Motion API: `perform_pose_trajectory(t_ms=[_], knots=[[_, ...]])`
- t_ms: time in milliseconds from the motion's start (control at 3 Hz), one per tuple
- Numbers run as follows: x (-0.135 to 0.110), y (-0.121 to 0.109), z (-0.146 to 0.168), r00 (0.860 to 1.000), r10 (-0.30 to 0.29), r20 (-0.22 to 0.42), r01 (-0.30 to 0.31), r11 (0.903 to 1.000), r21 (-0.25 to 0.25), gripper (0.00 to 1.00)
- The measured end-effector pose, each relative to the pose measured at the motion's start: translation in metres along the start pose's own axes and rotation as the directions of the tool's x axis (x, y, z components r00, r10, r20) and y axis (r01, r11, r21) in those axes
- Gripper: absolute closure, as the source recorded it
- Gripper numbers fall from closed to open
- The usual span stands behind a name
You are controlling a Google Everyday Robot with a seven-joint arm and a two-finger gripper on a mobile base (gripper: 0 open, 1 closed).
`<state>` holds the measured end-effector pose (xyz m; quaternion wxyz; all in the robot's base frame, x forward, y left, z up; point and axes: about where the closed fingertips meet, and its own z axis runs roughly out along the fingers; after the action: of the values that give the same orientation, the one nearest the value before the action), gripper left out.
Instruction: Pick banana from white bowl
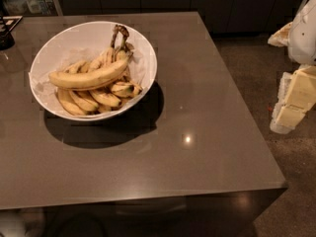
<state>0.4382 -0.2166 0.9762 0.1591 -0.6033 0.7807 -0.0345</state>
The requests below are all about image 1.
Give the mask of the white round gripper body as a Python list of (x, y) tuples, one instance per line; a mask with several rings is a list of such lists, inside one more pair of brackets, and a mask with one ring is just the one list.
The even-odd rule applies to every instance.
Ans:
[(294, 20), (268, 39), (268, 44), (286, 47), (288, 57), (299, 64), (316, 64), (316, 0), (308, 0)]

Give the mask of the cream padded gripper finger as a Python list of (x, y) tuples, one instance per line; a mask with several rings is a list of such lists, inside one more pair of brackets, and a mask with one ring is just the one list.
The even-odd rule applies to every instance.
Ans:
[(293, 73), (284, 72), (279, 82), (271, 131), (288, 134), (316, 104), (316, 66), (300, 65)]

